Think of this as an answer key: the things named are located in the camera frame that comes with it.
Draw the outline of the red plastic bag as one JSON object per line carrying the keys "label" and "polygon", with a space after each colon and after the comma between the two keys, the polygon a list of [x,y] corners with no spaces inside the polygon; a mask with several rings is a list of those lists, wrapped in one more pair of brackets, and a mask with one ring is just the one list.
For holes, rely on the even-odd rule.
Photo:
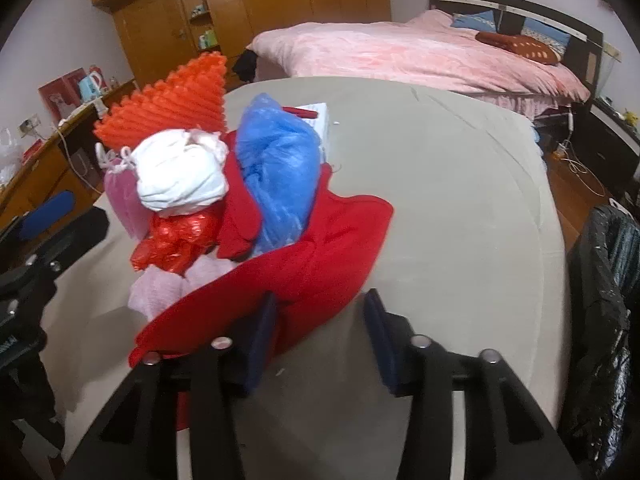
{"label": "red plastic bag", "polygon": [[199,256],[217,244],[221,221],[221,208],[216,205],[194,214],[153,214],[149,235],[134,248],[130,263],[137,272],[156,266],[183,275]]}

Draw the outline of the white tissue ball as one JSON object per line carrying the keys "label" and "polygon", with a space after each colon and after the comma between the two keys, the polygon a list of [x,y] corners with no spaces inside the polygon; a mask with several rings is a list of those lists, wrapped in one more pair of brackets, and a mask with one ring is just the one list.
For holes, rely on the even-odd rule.
{"label": "white tissue ball", "polygon": [[229,189],[228,155],[218,132],[168,129],[149,136],[130,155],[142,206],[167,217],[219,202]]}

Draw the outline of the orange ribbed plastic piece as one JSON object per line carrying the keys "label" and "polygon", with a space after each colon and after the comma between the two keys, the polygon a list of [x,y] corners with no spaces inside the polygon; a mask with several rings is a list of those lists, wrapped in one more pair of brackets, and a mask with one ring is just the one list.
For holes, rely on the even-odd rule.
{"label": "orange ribbed plastic piece", "polygon": [[94,124],[94,135],[114,151],[136,148],[169,129],[226,133],[227,59],[209,52],[178,66],[165,79],[124,96]]}

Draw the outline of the red felt cloth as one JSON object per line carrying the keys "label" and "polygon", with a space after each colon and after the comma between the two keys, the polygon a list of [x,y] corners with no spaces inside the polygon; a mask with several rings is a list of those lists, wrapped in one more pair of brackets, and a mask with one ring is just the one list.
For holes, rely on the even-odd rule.
{"label": "red felt cloth", "polygon": [[278,308],[269,359],[340,313],[367,281],[394,208],[372,195],[338,196],[331,177],[331,167],[321,165],[308,226],[296,243],[251,258],[172,304],[137,334],[129,364],[150,351],[175,359],[198,350],[257,313],[268,294]]}

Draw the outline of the blue plastic bag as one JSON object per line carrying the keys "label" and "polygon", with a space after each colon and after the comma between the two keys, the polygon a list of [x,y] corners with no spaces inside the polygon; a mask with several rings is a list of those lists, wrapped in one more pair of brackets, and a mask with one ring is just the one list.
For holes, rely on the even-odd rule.
{"label": "blue plastic bag", "polygon": [[320,178],[318,134],[268,94],[255,96],[236,132],[243,182],[262,214],[256,256],[299,240]]}

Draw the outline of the black trash bin with bag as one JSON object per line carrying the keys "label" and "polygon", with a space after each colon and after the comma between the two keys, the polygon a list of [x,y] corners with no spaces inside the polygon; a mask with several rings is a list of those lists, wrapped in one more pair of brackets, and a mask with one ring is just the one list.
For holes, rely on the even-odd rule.
{"label": "black trash bin with bag", "polygon": [[559,435],[582,478],[638,478],[638,222],[594,207],[567,272],[570,365]]}

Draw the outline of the wooden desk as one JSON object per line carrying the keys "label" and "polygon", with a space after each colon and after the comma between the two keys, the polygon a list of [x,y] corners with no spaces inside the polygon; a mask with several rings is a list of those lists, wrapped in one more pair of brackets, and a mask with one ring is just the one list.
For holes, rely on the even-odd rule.
{"label": "wooden desk", "polygon": [[54,129],[49,140],[27,159],[1,189],[1,224],[27,214],[61,192],[71,192],[74,208],[56,222],[62,226],[81,214],[103,193],[102,170],[96,161],[94,124],[99,113],[92,104]]}

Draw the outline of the pink mesh bag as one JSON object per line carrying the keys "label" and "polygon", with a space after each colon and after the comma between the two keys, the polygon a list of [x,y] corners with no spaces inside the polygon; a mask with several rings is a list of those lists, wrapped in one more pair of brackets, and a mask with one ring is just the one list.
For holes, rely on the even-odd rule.
{"label": "pink mesh bag", "polygon": [[152,211],[142,205],[138,195],[138,175],[131,150],[124,146],[119,153],[107,151],[100,142],[94,150],[99,167],[103,170],[107,199],[129,237],[140,242],[149,233]]}

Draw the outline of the light blue kettle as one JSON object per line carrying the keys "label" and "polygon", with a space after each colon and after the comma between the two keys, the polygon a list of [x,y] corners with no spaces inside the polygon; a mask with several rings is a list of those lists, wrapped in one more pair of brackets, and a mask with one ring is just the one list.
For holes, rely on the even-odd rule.
{"label": "light blue kettle", "polygon": [[78,82],[78,89],[82,102],[88,103],[102,96],[104,80],[97,72],[91,72]]}

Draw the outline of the pink foam sheet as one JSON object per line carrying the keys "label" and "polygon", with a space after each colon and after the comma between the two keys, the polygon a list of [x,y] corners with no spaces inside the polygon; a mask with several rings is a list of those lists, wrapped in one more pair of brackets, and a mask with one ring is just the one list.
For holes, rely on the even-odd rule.
{"label": "pink foam sheet", "polygon": [[151,322],[190,292],[216,281],[235,267],[236,263],[229,259],[208,255],[198,257],[184,275],[149,266],[132,284],[128,308]]}

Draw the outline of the wooden wardrobe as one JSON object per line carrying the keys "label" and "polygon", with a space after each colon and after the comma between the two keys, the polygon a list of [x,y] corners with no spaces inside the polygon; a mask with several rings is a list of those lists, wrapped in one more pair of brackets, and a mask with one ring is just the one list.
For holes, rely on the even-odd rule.
{"label": "wooden wardrobe", "polygon": [[91,0],[111,14],[139,86],[154,84],[203,52],[198,38],[235,62],[256,35],[303,22],[378,22],[390,0]]}

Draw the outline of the white medicine box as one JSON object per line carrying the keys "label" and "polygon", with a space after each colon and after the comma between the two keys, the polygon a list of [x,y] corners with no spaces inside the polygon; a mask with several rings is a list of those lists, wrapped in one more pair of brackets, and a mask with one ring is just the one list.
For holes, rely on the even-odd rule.
{"label": "white medicine box", "polygon": [[321,161],[328,158],[330,118],[329,107],[326,103],[312,103],[297,106],[284,106],[282,110],[295,115],[314,129],[320,139]]}

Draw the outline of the black bedside table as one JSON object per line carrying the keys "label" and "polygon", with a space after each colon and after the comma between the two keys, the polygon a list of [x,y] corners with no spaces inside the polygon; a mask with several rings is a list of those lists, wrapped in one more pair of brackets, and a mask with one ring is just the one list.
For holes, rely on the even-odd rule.
{"label": "black bedside table", "polygon": [[601,100],[593,100],[577,113],[572,145],[579,160],[614,197],[622,198],[634,186],[639,137]]}

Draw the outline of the pink covered bed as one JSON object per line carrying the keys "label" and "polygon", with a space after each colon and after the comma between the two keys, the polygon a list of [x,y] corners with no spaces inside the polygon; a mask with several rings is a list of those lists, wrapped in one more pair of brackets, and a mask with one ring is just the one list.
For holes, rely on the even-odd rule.
{"label": "pink covered bed", "polygon": [[[478,32],[533,37],[561,57],[544,65],[482,44]],[[428,0],[408,22],[307,22],[258,34],[232,66],[243,82],[359,77],[447,90],[529,119],[589,102],[603,35],[526,0]]]}

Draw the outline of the brown dotted pillow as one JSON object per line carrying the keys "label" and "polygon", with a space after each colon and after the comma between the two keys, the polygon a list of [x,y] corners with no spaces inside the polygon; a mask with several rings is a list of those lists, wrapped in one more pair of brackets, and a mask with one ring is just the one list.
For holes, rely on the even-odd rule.
{"label": "brown dotted pillow", "polygon": [[496,32],[478,32],[475,39],[482,44],[488,44],[506,52],[511,52],[521,58],[535,61],[544,65],[556,65],[561,57],[548,44],[529,36],[501,35]]}

